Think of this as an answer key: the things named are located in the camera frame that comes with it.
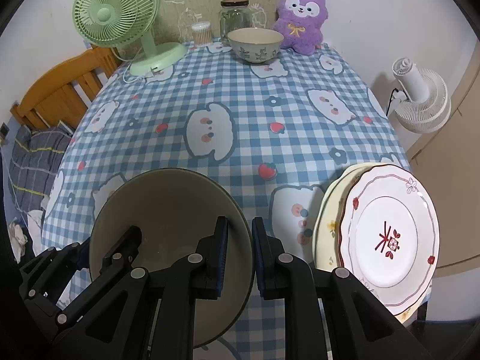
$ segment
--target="bowl rim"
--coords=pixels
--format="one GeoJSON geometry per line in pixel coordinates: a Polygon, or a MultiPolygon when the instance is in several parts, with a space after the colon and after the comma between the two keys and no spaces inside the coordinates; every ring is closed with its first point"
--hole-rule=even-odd
{"type": "MultiPolygon", "coordinates": [[[[247,303],[248,301],[250,300],[250,296],[251,296],[251,290],[253,289],[254,287],[254,280],[255,280],[255,250],[254,250],[254,239],[251,235],[251,228],[250,226],[248,225],[248,221],[245,217],[245,214],[243,213],[241,207],[238,205],[238,203],[236,202],[236,200],[233,198],[232,195],[230,195],[227,190],[225,190],[225,188],[223,188],[219,183],[217,183],[217,181],[215,180],[212,180],[210,177],[202,174],[202,173],[199,173],[199,172],[196,172],[194,170],[190,170],[190,169],[184,169],[184,168],[174,168],[174,167],[168,167],[168,168],[159,168],[159,169],[151,169],[151,170],[148,170],[146,172],[143,172],[143,173],[140,173],[136,176],[134,176],[133,178],[131,178],[130,180],[128,180],[126,183],[124,183],[122,186],[120,186],[120,188],[118,188],[113,194],[111,197],[113,197],[115,194],[117,194],[118,191],[120,191],[125,185],[127,185],[128,183],[130,183],[132,180],[135,180],[136,178],[140,178],[141,176],[145,176],[147,173],[157,173],[157,172],[161,172],[161,171],[165,171],[165,170],[170,170],[170,171],[180,171],[180,172],[187,172],[187,173],[193,173],[195,174],[196,176],[200,176],[201,178],[204,178],[206,179],[207,181],[210,181],[213,183],[213,185],[217,188],[220,189],[220,192],[222,192],[225,197],[227,199],[230,199],[230,201],[235,205],[235,207],[237,208],[238,212],[240,213],[241,215],[241,218],[243,220],[243,224],[245,225],[246,229],[247,229],[247,234],[248,234],[248,237],[250,239],[250,249],[251,249],[251,257],[252,257],[252,264],[251,264],[251,274],[250,274],[250,284],[249,284],[249,287],[248,287],[248,291],[247,291],[247,294],[245,296],[245,299],[243,300],[243,304],[242,306],[240,307],[240,309],[238,310],[238,313],[235,315],[234,319],[230,322],[230,324],[217,336],[213,337],[211,340],[208,340],[207,342],[204,342],[200,345],[197,345],[195,346],[194,348],[198,348],[198,347],[202,347],[202,346],[205,346],[205,345],[208,345],[210,343],[212,343],[213,341],[215,341],[217,338],[219,337],[222,337],[233,325],[234,323],[236,323],[236,321],[240,318],[240,316],[242,315],[242,313],[245,311],[245,308],[247,306],[247,303]]],[[[90,233],[90,251],[91,252],[91,248],[92,248],[92,241],[93,241],[93,234],[94,234],[94,229],[95,229],[95,223],[94,225],[92,226],[92,232],[90,233]]],[[[92,262],[92,255],[93,253],[89,253],[89,256],[88,256],[88,266],[90,267],[91,265],[91,262],[92,262]]],[[[90,276],[90,281],[93,282],[94,279],[92,278],[92,271],[90,269],[88,269],[88,275],[90,276]]]]}
{"type": "Polygon", "coordinates": [[[275,31],[275,30],[270,30],[269,28],[261,28],[261,27],[237,28],[237,30],[230,31],[230,32],[226,35],[226,37],[229,38],[229,41],[231,41],[231,42],[237,42],[237,43],[243,43],[243,44],[275,44],[275,43],[283,42],[283,40],[285,39],[285,36],[283,36],[282,33],[278,32],[278,31],[275,31]],[[246,29],[249,29],[249,30],[261,30],[261,31],[267,31],[267,32],[270,32],[270,33],[276,33],[276,34],[280,35],[282,38],[281,38],[280,40],[276,40],[275,42],[244,42],[243,40],[235,40],[235,39],[231,39],[231,38],[230,38],[230,34],[231,34],[231,33],[243,31],[243,30],[246,30],[246,29]]]}

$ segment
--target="yellow stripe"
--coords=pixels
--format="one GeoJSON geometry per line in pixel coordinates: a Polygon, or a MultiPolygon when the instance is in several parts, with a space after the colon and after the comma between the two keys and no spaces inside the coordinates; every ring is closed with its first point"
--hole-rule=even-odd
{"type": "Polygon", "coordinates": [[[65,154],[64,151],[62,151],[62,150],[55,150],[53,147],[39,147],[38,149],[30,150],[30,149],[27,149],[25,146],[23,146],[20,142],[18,142],[18,140],[17,140],[16,138],[15,138],[15,142],[17,142],[18,145],[19,145],[22,149],[24,149],[25,151],[30,152],[30,153],[39,152],[40,150],[46,150],[46,151],[51,151],[51,152],[54,152],[54,153],[65,154]]]}
{"type": "Polygon", "coordinates": [[[41,193],[41,192],[37,192],[37,191],[33,191],[33,190],[28,190],[27,188],[19,187],[18,185],[15,185],[14,183],[12,183],[12,185],[20,191],[30,192],[30,193],[33,193],[34,195],[46,196],[45,193],[41,193]]]}

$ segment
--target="fan base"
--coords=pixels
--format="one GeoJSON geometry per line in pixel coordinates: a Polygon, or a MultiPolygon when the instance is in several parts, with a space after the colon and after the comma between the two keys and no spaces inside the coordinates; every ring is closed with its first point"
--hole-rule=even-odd
{"type": "Polygon", "coordinates": [[[187,54],[187,48],[180,43],[169,42],[157,46],[157,54],[146,58],[140,54],[140,60],[132,62],[130,74],[144,76],[150,71],[157,72],[168,68],[187,54]]]}

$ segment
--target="plate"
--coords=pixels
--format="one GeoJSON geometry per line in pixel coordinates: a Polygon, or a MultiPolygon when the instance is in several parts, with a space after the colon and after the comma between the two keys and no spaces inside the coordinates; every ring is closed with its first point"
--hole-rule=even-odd
{"type": "Polygon", "coordinates": [[[248,224],[232,197],[217,183],[185,169],[157,169],[123,184],[106,201],[95,221],[90,243],[90,275],[99,276],[102,257],[136,225],[142,244],[133,266],[148,271],[168,268],[195,252],[198,241],[212,235],[217,217],[229,220],[222,296],[197,300],[193,344],[205,345],[237,320],[254,281],[253,243],[248,224]]]}
{"type": "Polygon", "coordinates": [[[427,290],[438,249],[435,208],[421,183],[395,165],[365,171],[340,219],[340,264],[398,315],[427,290]]]}
{"type": "Polygon", "coordinates": [[[344,195],[365,169],[378,164],[357,163],[349,166],[342,176],[327,188],[313,231],[312,253],[317,269],[331,272],[339,266],[337,229],[343,210],[344,195]]]}

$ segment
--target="purple plush toy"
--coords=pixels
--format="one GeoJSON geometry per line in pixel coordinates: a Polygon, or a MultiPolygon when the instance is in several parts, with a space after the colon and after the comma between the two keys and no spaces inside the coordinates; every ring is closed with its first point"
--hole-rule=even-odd
{"type": "Polygon", "coordinates": [[[273,29],[285,36],[281,47],[311,56],[323,40],[320,27],[328,18],[325,0],[280,0],[277,11],[273,29]]]}

